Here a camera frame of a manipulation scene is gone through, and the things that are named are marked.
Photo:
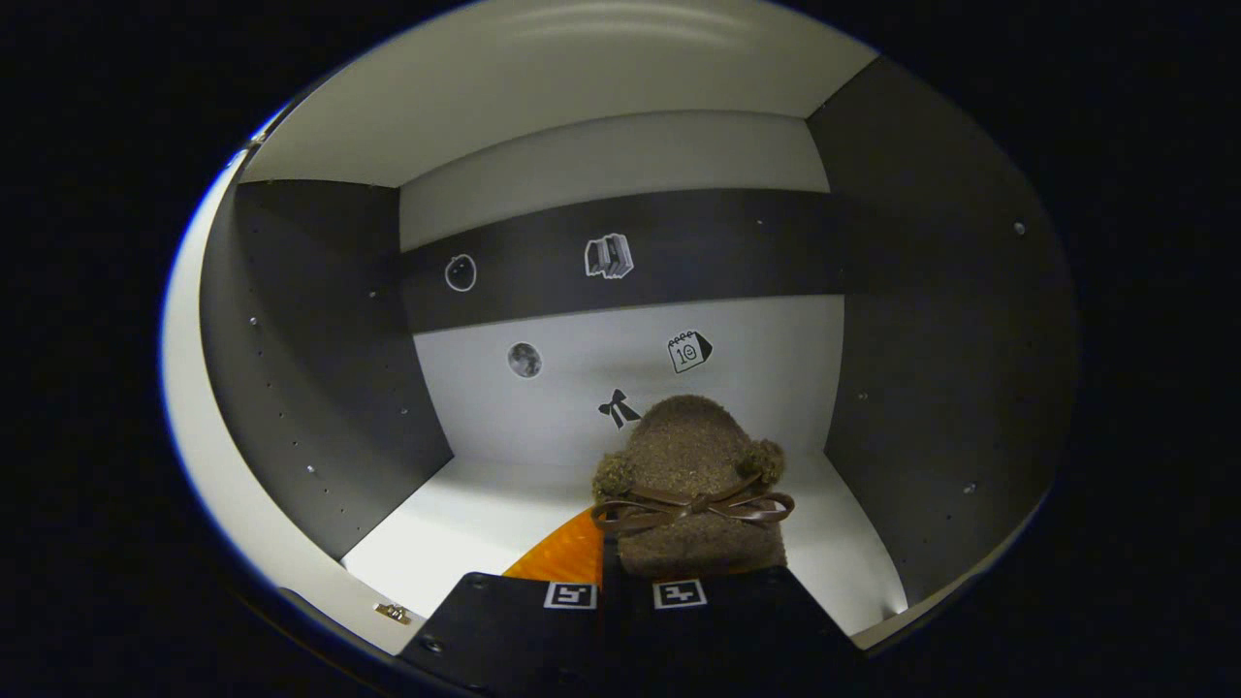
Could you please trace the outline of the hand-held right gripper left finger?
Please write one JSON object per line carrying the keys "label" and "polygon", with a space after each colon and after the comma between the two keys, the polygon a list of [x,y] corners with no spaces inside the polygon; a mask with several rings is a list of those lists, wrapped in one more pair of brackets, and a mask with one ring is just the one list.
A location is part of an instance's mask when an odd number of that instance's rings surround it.
{"label": "hand-held right gripper left finger", "polygon": [[400,661],[458,696],[603,696],[604,551],[582,510],[505,573],[462,575]]}

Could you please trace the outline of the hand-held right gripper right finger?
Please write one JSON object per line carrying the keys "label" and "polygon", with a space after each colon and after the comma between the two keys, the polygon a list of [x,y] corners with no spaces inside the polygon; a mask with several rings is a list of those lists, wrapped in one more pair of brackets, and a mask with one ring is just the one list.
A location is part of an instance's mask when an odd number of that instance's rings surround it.
{"label": "hand-held right gripper right finger", "polygon": [[618,596],[620,697],[860,697],[864,655],[786,568]]}

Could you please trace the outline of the brown fuzzy shoe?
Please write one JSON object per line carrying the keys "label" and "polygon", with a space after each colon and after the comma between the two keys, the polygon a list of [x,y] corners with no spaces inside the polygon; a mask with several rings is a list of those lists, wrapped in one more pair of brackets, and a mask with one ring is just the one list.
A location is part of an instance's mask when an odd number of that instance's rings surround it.
{"label": "brown fuzzy shoe", "polygon": [[741,428],[719,402],[665,397],[592,477],[592,522],[616,540],[625,575],[674,582],[787,566],[779,443]]}

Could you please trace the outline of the white cabinet door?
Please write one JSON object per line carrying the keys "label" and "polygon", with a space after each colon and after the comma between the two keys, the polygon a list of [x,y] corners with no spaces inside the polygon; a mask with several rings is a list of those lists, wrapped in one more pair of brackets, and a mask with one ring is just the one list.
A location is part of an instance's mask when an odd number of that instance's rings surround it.
{"label": "white cabinet door", "polygon": [[253,584],[249,601],[288,611],[330,646],[388,661],[421,627],[381,614],[388,599],[349,574],[294,525],[244,463],[213,397],[204,349],[200,297],[208,233],[244,161],[246,144],[231,156],[199,201],[175,256],[160,323],[160,386],[177,460],[208,529],[225,543],[226,559]]}

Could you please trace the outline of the grey white shoe cabinet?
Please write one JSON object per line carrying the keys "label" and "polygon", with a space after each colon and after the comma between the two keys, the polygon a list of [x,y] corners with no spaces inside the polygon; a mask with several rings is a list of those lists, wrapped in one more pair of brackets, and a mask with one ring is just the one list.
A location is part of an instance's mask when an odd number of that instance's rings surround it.
{"label": "grey white shoe cabinet", "polygon": [[1051,491],[1059,227],[970,116],[768,0],[478,0],[261,127],[206,247],[208,380],[263,491],[429,619],[695,392],[784,447],[792,571],[877,650]]}

